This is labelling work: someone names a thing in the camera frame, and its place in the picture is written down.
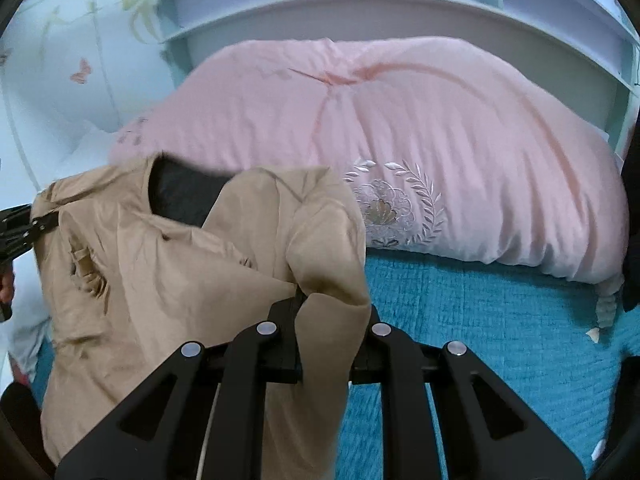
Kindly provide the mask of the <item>person's left hand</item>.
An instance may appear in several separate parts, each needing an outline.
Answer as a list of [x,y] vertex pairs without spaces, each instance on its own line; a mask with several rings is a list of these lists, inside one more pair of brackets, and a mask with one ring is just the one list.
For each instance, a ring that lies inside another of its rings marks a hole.
[[9,262],[1,268],[0,289],[0,322],[9,321],[12,316],[12,301],[15,295],[15,273],[13,263]]

